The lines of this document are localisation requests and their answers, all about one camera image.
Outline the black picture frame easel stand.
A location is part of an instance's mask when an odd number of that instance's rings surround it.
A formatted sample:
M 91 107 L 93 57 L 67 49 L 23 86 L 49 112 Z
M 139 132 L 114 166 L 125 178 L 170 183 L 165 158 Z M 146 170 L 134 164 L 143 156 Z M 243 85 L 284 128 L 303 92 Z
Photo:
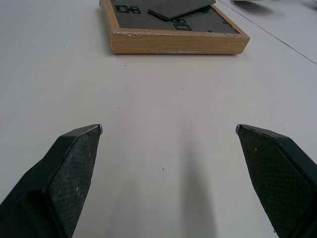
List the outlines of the black picture frame easel stand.
M 118 13 L 152 14 L 169 21 L 179 16 L 209 8 L 216 0 L 111 0 Z

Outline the wooden picture frame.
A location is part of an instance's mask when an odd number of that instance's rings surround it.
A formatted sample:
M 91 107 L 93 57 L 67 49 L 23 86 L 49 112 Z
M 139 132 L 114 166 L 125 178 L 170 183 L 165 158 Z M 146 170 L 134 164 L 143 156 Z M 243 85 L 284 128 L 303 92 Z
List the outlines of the wooden picture frame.
M 237 55 L 250 38 L 215 3 L 169 21 L 142 12 L 118 13 L 99 0 L 114 54 Z

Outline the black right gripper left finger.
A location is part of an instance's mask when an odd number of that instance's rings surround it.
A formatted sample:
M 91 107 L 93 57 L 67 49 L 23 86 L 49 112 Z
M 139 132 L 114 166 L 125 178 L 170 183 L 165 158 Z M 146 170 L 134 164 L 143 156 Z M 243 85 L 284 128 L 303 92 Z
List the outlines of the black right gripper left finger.
M 61 135 L 0 204 L 0 238 L 72 238 L 93 176 L 101 124 Z

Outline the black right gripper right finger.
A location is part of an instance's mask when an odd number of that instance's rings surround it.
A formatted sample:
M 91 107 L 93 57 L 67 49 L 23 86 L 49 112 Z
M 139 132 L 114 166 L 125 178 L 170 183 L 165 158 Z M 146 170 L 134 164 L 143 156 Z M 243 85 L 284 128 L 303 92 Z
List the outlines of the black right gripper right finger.
M 236 127 L 249 176 L 279 238 L 317 238 L 317 164 L 288 136 Z

